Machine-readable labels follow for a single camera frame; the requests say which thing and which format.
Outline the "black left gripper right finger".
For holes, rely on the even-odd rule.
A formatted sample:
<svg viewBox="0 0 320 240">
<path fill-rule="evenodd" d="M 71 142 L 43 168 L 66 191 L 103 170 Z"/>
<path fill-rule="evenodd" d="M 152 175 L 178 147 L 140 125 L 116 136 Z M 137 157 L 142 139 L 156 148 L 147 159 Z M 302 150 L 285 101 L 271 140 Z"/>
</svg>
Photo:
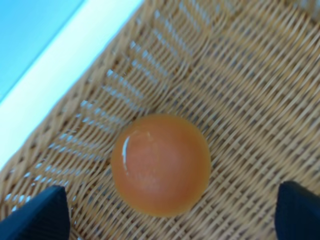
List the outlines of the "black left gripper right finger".
<svg viewBox="0 0 320 240">
<path fill-rule="evenodd" d="M 279 240 L 318 240 L 320 197 L 295 181 L 281 183 L 274 225 Z"/>
</svg>

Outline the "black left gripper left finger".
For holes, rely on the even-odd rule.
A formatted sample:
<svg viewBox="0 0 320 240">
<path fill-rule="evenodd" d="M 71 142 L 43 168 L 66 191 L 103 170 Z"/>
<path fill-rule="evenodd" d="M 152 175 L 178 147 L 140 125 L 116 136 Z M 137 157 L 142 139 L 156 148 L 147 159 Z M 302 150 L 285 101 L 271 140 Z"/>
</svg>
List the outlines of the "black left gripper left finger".
<svg viewBox="0 0 320 240">
<path fill-rule="evenodd" d="M 53 185 L 0 222 L 2 240 L 68 240 L 71 222 L 66 190 Z"/>
</svg>

